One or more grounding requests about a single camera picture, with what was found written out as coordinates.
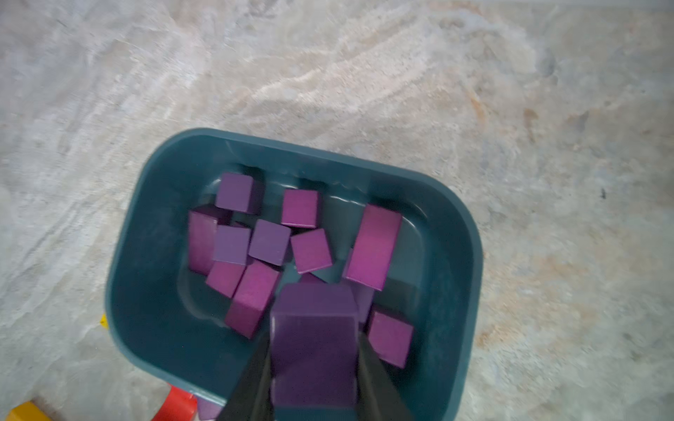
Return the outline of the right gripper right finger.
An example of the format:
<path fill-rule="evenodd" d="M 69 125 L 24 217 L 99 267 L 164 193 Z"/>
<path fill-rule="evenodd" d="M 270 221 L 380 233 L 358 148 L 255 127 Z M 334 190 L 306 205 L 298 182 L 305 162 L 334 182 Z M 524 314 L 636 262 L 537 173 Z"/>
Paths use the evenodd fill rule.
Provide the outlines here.
<path fill-rule="evenodd" d="M 359 334 L 357 363 L 359 420 L 414 420 L 364 333 Z"/>

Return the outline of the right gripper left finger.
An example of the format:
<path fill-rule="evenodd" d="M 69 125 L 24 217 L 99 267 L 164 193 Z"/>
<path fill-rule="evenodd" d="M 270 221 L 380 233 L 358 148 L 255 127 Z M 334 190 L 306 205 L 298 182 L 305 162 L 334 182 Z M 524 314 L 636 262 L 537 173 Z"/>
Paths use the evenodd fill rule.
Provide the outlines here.
<path fill-rule="evenodd" d="M 271 380 L 270 334 L 265 333 L 216 420 L 274 420 Z"/>

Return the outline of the purple block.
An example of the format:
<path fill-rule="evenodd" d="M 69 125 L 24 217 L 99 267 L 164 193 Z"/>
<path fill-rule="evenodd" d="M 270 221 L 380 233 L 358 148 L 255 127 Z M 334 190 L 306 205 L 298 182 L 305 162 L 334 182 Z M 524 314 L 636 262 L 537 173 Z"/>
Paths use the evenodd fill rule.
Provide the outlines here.
<path fill-rule="evenodd" d="M 274 295 L 281 273 L 254 260 L 244 271 L 242 280 L 226 313 L 225 324 L 251 340 Z"/>

